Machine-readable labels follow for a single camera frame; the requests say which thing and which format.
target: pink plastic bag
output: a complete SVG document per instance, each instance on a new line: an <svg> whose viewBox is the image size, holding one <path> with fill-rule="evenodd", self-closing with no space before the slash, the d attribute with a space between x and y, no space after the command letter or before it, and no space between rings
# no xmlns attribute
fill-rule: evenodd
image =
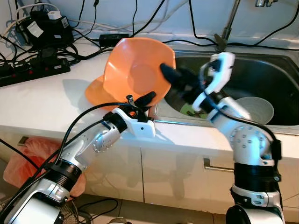
<svg viewBox="0 0 299 224"><path fill-rule="evenodd" d="M28 156L37 166L42 163L58 148L60 142L43 138L29 138L25 142L25 146L20 148L20 151ZM8 165L6 166L3 179L16 186L20 187L23 183L36 172L36 168L32 166L22 156L15 153L11 156ZM85 191L86 178L84 174L78 178L76 184L71 189L70 194L78 197Z"/></svg>

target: kitchen counter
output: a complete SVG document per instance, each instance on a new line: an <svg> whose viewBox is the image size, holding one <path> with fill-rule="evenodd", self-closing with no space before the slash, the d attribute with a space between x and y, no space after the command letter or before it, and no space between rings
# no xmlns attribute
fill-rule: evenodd
<svg viewBox="0 0 299 224"><path fill-rule="evenodd" d="M76 44L82 55L97 50L96 47L81 42ZM175 49L213 50L185 44L174 45ZM244 48L229 48L232 52L244 52ZM270 49L246 49L249 53L281 54L291 57L299 64L297 52ZM51 77L0 87L0 131L27 135L63 138L70 123L92 105L84 92L91 81L104 72L109 52L93 59L73 65L71 71ZM106 113L99 109L83 117L74 128L79 132ZM136 139L129 133L122 135L124 144L139 146L159 146L169 150L201 150L202 154L231 156L227 140L215 128L182 126L156 123L157 135L154 139ZM282 141L283 157L299 159L299 136L276 135Z"/></svg>

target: tile floor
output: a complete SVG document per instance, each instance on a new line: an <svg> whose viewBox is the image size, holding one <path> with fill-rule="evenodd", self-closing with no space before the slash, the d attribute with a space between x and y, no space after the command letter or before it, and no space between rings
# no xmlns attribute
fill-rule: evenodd
<svg viewBox="0 0 299 224"><path fill-rule="evenodd" d="M104 199L104 197L82 195L76 200L75 204L80 206L101 199ZM93 223L107 224L113 218L124 217L132 224L226 224L225 215L126 200L117 201L118 206L115 210L96 218ZM99 214L113 208L115 205L114 201L105 201L90 206L86 211L90 214Z"/></svg>

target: stainless steel sink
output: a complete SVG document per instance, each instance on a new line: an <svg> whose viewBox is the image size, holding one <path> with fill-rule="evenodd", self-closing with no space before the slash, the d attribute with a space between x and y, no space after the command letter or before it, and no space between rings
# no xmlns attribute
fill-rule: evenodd
<svg viewBox="0 0 299 224"><path fill-rule="evenodd" d="M213 52L177 51L176 67L198 73ZM286 56L236 53L233 72L224 92L234 99L254 96L268 100L274 116L267 126L276 133L299 135L299 68ZM179 111L185 102L174 97L173 89L149 115L156 122L211 126L205 119Z"/></svg>

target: faucet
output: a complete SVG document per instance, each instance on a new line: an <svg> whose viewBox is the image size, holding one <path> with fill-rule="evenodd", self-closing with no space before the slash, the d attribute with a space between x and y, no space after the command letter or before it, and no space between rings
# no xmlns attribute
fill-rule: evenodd
<svg viewBox="0 0 299 224"><path fill-rule="evenodd" d="M214 34L215 40L217 42L216 52L221 53L225 51L228 45L228 38L230 32L232 31L232 24L235 18L235 14L237 13L239 4L241 0L235 0L232 11L229 15L229 19L226 27L224 28L221 37L218 34ZM278 0L256 0L256 7L264 7L265 4L267 7L270 7L273 2L277 2Z"/></svg>

